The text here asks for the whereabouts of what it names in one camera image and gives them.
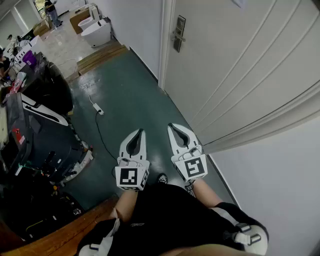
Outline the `small white toilet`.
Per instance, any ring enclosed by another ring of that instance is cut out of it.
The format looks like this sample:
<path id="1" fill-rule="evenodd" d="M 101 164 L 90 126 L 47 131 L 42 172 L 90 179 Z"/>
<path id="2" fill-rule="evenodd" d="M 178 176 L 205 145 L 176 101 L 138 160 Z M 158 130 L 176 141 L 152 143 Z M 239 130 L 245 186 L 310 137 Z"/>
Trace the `small white toilet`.
<path id="1" fill-rule="evenodd" d="M 96 5 L 91 5 L 88 10 L 89 17 L 78 23 L 82 31 L 101 19 L 99 9 Z"/>

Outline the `person's black shirt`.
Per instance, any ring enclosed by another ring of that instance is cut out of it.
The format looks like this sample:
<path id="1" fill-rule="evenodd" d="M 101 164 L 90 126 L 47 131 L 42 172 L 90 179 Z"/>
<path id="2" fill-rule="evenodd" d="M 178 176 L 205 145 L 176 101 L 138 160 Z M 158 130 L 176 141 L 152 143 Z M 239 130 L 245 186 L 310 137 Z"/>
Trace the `person's black shirt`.
<path id="1" fill-rule="evenodd" d="M 130 221 L 114 208 L 79 242 L 76 256 L 159 256 L 210 244 L 263 256 L 269 234 L 235 204 L 207 208 L 182 187 L 156 183 L 138 192 Z"/>

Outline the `brown wooden railing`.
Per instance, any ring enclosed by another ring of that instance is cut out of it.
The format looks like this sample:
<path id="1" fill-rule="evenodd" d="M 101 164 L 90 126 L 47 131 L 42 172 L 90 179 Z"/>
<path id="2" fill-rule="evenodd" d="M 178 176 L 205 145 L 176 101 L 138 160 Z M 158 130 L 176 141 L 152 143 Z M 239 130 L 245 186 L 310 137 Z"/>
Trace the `brown wooden railing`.
<path id="1" fill-rule="evenodd" d="M 81 239 L 98 222 L 110 218 L 118 199 L 113 195 L 59 230 L 20 248 L 2 252 L 0 256 L 74 256 Z"/>

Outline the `small cardboard box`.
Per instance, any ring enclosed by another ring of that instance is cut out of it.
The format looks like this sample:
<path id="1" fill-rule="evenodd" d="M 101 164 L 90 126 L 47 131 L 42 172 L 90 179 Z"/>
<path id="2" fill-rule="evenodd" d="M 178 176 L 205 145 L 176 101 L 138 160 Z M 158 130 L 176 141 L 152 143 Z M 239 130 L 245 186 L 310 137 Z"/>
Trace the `small cardboard box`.
<path id="1" fill-rule="evenodd" d="M 42 36 L 52 28 L 52 21 L 43 19 L 32 27 L 33 35 Z"/>

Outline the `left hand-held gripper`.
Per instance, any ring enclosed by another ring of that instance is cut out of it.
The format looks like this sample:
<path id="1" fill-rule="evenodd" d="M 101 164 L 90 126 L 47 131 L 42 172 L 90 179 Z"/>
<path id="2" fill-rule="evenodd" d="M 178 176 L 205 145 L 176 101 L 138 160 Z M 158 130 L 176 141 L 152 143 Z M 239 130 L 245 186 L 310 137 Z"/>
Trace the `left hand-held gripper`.
<path id="1" fill-rule="evenodd" d="M 146 132 L 137 129 L 130 133 L 120 144 L 119 156 L 115 167 L 117 187 L 125 191 L 143 191 L 150 174 Z"/>

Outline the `large white toilet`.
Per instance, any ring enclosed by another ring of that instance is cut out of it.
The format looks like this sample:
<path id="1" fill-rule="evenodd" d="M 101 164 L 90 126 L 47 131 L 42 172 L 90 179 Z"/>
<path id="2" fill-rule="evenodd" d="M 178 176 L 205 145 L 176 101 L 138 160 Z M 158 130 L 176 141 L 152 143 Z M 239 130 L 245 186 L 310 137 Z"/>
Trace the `large white toilet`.
<path id="1" fill-rule="evenodd" d="M 81 33 L 81 37 L 92 48 L 104 45 L 111 40 L 111 24 L 101 19 L 86 28 Z"/>

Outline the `large cardboard box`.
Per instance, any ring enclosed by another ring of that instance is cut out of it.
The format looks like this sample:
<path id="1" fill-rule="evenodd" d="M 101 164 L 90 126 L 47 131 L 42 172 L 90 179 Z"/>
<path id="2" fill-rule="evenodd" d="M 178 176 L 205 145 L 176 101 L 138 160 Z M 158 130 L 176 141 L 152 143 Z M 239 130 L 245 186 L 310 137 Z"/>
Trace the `large cardboard box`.
<path id="1" fill-rule="evenodd" d="M 82 33 L 82 29 L 78 26 L 79 22 L 83 21 L 84 19 L 88 18 L 90 16 L 89 14 L 89 8 L 79 10 L 78 12 L 74 11 L 69 19 L 75 33 L 79 35 Z"/>

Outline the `black plastic cover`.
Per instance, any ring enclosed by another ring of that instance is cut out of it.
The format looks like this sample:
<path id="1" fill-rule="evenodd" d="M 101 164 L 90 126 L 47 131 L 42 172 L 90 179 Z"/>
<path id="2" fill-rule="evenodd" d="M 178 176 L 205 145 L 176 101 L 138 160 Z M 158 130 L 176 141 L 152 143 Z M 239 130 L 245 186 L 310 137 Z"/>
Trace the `black plastic cover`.
<path id="1" fill-rule="evenodd" d="M 20 92 L 59 115 L 73 110 L 71 89 L 58 67 L 39 52 L 34 67 L 26 64 L 20 71 L 26 74 Z"/>

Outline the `person's right shoe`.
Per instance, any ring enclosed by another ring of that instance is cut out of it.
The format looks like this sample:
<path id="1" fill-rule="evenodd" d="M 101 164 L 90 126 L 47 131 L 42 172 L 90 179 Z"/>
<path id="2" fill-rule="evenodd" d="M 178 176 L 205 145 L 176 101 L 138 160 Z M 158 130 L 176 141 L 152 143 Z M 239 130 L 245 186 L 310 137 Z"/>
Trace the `person's right shoe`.
<path id="1" fill-rule="evenodd" d="M 193 182 L 188 182 L 188 184 L 185 185 L 184 188 L 191 196 L 193 196 L 194 198 L 196 197 L 195 193 L 194 193 L 194 184 L 193 184 Z"/>

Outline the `silver door lock plate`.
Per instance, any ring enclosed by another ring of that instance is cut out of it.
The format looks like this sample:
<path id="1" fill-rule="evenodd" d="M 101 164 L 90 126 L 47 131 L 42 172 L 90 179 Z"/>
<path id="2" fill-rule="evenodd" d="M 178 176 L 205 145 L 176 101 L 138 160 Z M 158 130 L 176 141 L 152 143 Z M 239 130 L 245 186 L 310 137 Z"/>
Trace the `silver door lock plate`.
<path id="1" fill-rule="evenodd" d="M 180 34 L 184 38 L 184 29 L 185 29 L 186 19 L 179 15 L 177 17 L 177 23 L 174 31 Z M 181 50 L 182 43 L 180 40 L 173 41 L 173 48 L 179 53 Z"/>

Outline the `person's left forearm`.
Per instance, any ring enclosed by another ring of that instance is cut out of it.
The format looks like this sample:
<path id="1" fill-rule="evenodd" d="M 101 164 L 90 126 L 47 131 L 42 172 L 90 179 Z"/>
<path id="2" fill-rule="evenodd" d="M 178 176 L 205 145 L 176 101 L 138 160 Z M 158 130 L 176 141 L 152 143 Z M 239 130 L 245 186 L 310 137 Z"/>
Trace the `person's left forearm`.
<path id="1" fill-rule="evenodd" d="M 137 202 L 138 191 L 125 190 L 115 205 L 117 217 L 124 223 L 129 222 Z"/>

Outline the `person's chin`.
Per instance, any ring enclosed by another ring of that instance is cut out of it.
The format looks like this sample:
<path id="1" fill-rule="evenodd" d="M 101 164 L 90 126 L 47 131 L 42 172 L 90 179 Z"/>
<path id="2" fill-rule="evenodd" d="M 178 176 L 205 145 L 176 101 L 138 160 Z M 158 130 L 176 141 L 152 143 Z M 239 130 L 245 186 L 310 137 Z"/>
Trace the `person's chin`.
<path id="1" fill-rule="evenodd" d="M 260 256 L 255 253 L 236 250 L 219 244 L 205 244 L 195 247 L 173 249 L 159 256 Z"/>

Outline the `white work table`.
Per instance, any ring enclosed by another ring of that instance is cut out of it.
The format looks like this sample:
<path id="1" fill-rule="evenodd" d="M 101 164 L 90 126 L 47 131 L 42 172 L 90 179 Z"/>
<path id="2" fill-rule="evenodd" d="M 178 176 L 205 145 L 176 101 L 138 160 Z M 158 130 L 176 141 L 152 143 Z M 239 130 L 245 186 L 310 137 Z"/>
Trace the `white work table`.
<path id="1" fill-rule="evenodd" d="M 32 51 L 34 54 L 38 54 L 39 52 L 46 54 L 46 50 L 46 45 L 41 37 L 37 35 L 32 40 L 22 40 L 19 42 L 15 52 L 10 48 L 10 45 L 8 45 L 3 51 L 3 56 L 13 61 L 13 67 L 20 70 L 26 65 L 23 57 L 28 51 Z"/>

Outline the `black and white machine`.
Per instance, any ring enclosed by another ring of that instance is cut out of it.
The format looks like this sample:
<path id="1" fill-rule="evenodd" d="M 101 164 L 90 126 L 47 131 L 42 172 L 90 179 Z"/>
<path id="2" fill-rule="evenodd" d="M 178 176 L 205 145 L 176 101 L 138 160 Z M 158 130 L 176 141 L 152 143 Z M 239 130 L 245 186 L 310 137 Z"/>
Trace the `black and white machine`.
<path id="1" fill-rule="evenodd" d="M 0 168 L 6 174 L 31 170 L 52 184 L 66 183 L 94 158 L 71 123 L 20 92 L 4 99 L 0 113 Z"/>

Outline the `person's right forearm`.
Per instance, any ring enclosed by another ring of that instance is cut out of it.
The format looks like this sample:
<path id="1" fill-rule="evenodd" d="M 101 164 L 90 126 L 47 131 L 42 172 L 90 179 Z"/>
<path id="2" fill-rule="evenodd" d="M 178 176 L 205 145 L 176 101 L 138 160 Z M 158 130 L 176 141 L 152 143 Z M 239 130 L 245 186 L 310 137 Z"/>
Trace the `person's right forearm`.
<path id="1" fill-rule="evenodd" d="M 215 191 L 201 178 L 194 181 L 193 193 L 209 209 L 223 202 Z"/>

